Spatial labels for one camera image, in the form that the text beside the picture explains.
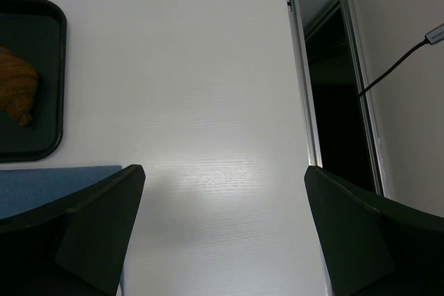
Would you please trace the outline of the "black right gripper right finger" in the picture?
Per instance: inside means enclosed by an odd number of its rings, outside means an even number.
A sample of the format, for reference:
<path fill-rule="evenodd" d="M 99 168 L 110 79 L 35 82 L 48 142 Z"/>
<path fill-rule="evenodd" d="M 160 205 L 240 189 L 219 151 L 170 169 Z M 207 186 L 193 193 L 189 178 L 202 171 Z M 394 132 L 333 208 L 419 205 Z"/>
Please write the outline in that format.
<path fill-rule="evenodd" d="M 443 218 L 318 166 L 304 181 L 335 295 L 443 294 Z"/>

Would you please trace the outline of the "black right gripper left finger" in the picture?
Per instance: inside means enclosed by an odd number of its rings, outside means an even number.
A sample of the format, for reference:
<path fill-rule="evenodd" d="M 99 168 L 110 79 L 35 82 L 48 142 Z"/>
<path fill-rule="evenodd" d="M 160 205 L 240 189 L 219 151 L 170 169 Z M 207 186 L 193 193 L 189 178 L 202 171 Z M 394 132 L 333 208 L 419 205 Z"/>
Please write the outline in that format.
<path fill-rule="evenodd" d="M 2 295 L 116 295 L 142 198 L 140 165 L 1 218 Z"/>

